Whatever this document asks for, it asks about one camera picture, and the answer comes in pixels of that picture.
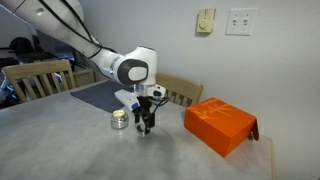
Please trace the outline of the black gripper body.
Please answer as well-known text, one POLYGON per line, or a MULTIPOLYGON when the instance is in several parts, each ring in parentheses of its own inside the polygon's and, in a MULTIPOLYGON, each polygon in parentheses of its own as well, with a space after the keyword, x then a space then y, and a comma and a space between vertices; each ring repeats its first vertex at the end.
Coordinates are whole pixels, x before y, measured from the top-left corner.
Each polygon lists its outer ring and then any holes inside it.
POLYGON ((150 127, 155 126, 155 114, 150 111, 152 106, 152 102, 148 97, 139 97, 138 101, 140 103, 140 107, 134 112, 135 114, 139 114, 140 121, 149 121, 150 127))

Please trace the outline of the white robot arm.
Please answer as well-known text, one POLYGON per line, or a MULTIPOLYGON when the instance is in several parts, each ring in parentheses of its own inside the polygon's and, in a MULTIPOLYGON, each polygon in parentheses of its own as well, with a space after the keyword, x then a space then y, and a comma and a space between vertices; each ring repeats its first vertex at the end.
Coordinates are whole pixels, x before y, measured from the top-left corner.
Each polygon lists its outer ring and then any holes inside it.
POLYGON ((154 100, 163 101, 166 89, 156 83, 157 53, 139 46, 121 55, 104 46, 85 26, 78 0, 0 0, 0 6, 42 33, 64 42, 90 59, 107 78, 131 86, 116 98, 134 113, 135 125, 146 135, 155 126, 154 100))

